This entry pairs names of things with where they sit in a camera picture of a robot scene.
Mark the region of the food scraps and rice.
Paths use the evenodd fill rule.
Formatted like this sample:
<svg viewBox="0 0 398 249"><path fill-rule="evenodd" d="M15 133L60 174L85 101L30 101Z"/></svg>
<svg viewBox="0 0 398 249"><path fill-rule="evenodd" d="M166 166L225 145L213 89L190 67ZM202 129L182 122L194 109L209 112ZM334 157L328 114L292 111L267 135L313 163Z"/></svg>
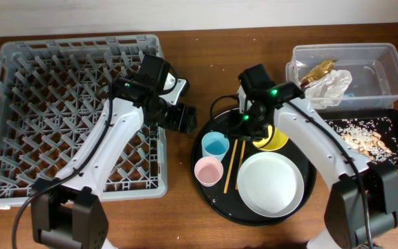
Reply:
<svg viewBox="0 0 398 249"><path fill-rule="evenodd" d="M327 123L351 148L375 163L398 168L398 138L388 117L333 119Z"/></svg>

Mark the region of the pink plastic cup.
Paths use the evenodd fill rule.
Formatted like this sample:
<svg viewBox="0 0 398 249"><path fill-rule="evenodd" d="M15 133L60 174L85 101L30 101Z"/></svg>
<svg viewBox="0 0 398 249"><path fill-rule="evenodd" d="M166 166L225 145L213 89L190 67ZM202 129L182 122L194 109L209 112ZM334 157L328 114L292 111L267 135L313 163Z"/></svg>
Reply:
<svg viewBox="0 0 398 249"><path fill-rule="evenodd" d="M222 178L223 166L217 158L206 156L196 162L193 172L202 186L212 187Z"/></svg>

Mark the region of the white napkin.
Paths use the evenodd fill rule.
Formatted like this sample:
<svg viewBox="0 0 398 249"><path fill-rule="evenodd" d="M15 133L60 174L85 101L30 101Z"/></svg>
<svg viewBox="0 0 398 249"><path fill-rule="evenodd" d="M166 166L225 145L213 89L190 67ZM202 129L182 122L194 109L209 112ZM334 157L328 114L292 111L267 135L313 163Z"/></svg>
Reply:
<svg viewBox="0 0 398 249"><path fill-rule="evenodd" d="M315 109L326 109L340 105L341 98L352 83L348 70L331 70L327 75L310 84L304 90Z"/></svg>

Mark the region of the wooden chopstick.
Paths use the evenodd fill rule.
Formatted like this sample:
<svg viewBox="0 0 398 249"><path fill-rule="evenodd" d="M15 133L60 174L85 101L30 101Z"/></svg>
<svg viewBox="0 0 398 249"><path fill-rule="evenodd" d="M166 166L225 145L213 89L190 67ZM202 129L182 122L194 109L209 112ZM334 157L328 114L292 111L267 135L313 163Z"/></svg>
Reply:
<svg viewBox="0 0 398 249"><path fill-rule="evenodd" d="M239 158L239 162L238 162L238 171L237 171L237 174L236 174L236 186L235 186L235 190L238 190L237 176L238 176L239 170L240 170L240 168L241 168L241 165L242 165L242 163L243 163L243 158L244 158L244 154L245 154L245 145L246 145L246 141L243 140L243 141L242 141L242 146L241 146L241 151L240 151L240 158Z"/></svg>
<svg viewBox="0 0 398 249"><path fill-rule="evenodd" d="M233 164L234 164L234 157L235 157L235 154L236 154L237 146L238 146L238 140L235 140L233 149L231 151L231 157L230 157L230 161L229 161L229 167L228 167L228 172L227 172L227 177L226 177L226 181L225 181L225 187L224 187L224 190L223 190L223 194L226 194L228 192L229 181L230 181L230 178L231 178L231 171L232 171L232 167L233 167Z"/></svg>

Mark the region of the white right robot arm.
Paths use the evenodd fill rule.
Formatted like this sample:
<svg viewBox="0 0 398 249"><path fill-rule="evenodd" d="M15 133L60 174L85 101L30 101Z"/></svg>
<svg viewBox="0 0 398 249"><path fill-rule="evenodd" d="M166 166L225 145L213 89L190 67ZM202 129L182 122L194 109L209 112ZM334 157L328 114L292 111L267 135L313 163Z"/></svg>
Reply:
<svg viewBox="0 0 398 249"><path fill-rule="evenodd" d="M293 82L275 84L262 64L239 76L240 113L228 135L258 142L270 127L284 133L315 166L330 190L325 230L307 248L374 248L373 238L398 227L398 173L351 148Z"/></svg>

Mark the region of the gold foil wrapper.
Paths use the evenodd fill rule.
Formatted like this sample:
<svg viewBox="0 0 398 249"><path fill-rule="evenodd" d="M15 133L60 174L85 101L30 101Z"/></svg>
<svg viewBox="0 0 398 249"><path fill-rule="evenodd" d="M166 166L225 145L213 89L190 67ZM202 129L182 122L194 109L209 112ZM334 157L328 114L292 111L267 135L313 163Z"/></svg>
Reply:
<svg viewBox="0 0 398 249"><path fill-rule="evenodd" d="M300 81L302 89L308 87L311 83L320 80L327 75L334 67L336 60L324 60L319 65L314 67L305 77Z"/></svg>

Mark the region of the yellow bowl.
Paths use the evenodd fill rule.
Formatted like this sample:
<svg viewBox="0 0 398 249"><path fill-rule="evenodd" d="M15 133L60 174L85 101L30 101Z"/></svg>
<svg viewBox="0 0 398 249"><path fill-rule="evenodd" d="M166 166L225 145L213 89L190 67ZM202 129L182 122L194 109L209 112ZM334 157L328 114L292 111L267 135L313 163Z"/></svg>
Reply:
<svg viewBox="0 0 398 249"><path fill-rule="evenodd" d="M276 151L288 142L288 137L277 128L268 126L268 137L252 144L261 151Z"/></svg>

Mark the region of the blue plastic cup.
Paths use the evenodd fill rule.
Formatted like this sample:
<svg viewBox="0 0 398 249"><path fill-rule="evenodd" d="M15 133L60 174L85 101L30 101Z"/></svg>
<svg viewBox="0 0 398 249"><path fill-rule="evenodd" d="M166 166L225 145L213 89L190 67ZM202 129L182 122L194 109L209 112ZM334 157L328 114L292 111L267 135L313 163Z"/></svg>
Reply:
<svg viewBox="0 0 398 249"><path fill-rule="evenodd" d="M201 140L202 157L214 157L222 161L229 150L229 140L220 132L206 133Z"/></svg>

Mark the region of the white round plate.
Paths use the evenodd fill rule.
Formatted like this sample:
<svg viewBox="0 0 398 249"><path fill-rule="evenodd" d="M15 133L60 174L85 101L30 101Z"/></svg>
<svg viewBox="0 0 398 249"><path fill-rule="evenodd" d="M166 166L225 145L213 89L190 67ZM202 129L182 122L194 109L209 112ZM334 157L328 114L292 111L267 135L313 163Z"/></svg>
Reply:
<svg viewBox="0 0 398 249"><path fill-rule="evenodd" d="M287 157L261 152L246 159L237 176L243 203L254 213L280 218L297 209L304 195L304 180Z"/></svg>

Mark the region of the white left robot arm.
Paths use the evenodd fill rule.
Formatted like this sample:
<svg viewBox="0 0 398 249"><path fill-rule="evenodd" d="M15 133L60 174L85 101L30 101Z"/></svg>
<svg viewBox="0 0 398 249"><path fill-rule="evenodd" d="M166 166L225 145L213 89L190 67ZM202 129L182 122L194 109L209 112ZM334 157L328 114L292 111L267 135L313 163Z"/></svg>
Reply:
<svg viewBox="0 0 398 249"><path fill-rule="evenodd" d="M169 76L165 59L145 55L137 72L108 84L108 99L81 148L52 179L39 179L27 201L32 237L48 248L112 248L100 201L120 154L143 125L191 133L196 110L177 99L189 85Z"/></svg>

